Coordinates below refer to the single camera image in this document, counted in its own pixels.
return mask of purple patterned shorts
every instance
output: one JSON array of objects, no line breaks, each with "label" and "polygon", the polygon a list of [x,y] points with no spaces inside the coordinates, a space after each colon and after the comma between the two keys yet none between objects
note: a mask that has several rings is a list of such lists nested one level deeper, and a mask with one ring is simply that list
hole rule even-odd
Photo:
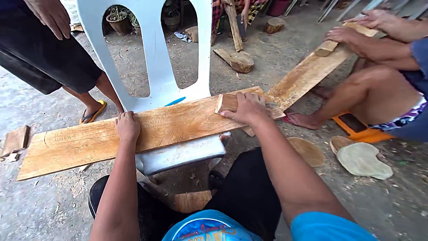
[{"label": "purple patterned shorts", "polygon": [[414,121],[416,119],[416,117],[422,113],[425,106],[427,105],[427,100],[425,99],[424,95],[422,93],[420,93],[420,94],[422,95],[422,98],[419,101],[419,103],[417,103],[414,107],[412,107],[410,109],[410,111],[407,112],[406,114],[404,114],[398,118],[395,118],[394,120],[392,120],[386,124],[368,125],[368,126],[372,129],[388,131],[388,130],[400,128],[400,127],[406,125],[407,123]]}]

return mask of plaid cloth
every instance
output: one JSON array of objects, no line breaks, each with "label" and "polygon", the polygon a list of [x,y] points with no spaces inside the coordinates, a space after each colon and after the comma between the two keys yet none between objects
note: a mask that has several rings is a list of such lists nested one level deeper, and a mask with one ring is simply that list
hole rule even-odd
[{"label": "plaid cloth", "polygon": [[[237,14],[240,14],[244,9],[244,5],[245,5],[244,1],[245,0],[235,0],[235,9]],[[268,2],[268,1],[265,1],[264,3],[256,3],[256,1],[257,0],[251,0],[250,8],[248,9],[249,25],[252,24],[256,15]],[[223,13],[223,6],[221,5],[220,0],[213,0],[212,9],[213,9],[213,21],[211,26],[211,33],[215,33],[217,31],[217,28],[220,22],[220,16]]]}]

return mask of person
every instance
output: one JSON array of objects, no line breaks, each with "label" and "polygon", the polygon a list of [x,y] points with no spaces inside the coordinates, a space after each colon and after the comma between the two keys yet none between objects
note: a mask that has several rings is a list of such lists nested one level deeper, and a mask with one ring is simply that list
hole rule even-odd
[{"label": "person", "polygon": [[[265,6],[267,0],[231,0],[235,3],[236,13],[240,14],[241,23],[245,29],[251,25],[257,13]],[[217,37],[217,30],[220,24],[220,17],[224,14],[225,0],[213,0],[213,18],[211,26],[211,46],[214,45]]]},{"label": "person", "polygon": [[0,66],[43,94],[62,87],[78,98],[86,105],[80,124],[93,122],[106,105],[88,93],[95,86],[123,113],[107,75],[70,36],[59,0],[4,0],[0,26]]},{"label": "person", "polygon": [[238,93],[236,113],[261,148],[241,153],[202,211],[176,212],[136,182],[140,125],[131,111],[116,120],[120,138],[113,169],[89,192],[91,240],[254,240],[275,238],[283,214],[295,241],[374,241],[294,150],[269,116],[264,97]]},{"label": "person", "polygon": [[315,87],[326,99],[309,115],[287,113],[285,122],[311,130],[349,110],[370,128],[392,136],[428,141],[428,21],[409,21],[384,10],[348,21],[381,30],[389,38],[370,38],[335,27],[325,40],[347,44],[360,57],[351,75],[334,90]]}]

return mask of white plastic chair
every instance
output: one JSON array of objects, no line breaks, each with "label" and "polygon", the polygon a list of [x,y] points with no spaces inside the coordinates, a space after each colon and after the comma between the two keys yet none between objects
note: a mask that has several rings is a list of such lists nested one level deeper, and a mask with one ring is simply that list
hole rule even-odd
[{"label": "white plastic chair", "polygon": [[[185,101],[192,101],[211,96],[209,91],[211,1],[190,0],[198,19],[198,80],[185,89],[179,89],[176,84],[163,35],[161,12],[164,2],[164,0],[77,0],[77,10],[85,33],[125,111],[140,112],[155,109],[181,97],[186,97]],[[105,43],[101,28],[102,18],[106,9],[114,4],[130,9],[140,24],[149,77],[149,97],[132,97],[127,93]],[[225,153],[219,135],[213,135],[137,154],[136,165],[143,174],[152,175],[194,161],[220,157]]]}]

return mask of plastic stool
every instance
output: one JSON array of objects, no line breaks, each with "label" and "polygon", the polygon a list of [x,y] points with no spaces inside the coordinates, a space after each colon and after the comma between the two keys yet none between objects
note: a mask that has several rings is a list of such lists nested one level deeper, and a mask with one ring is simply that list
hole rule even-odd
[{"label": "plastic stool", "polygon": [[348,138],[357,142],[376,143],[394,138],[377,129],[371,129],[367,124],[359,121],[349,111],[345,111],[332,118],[346,133]]}]

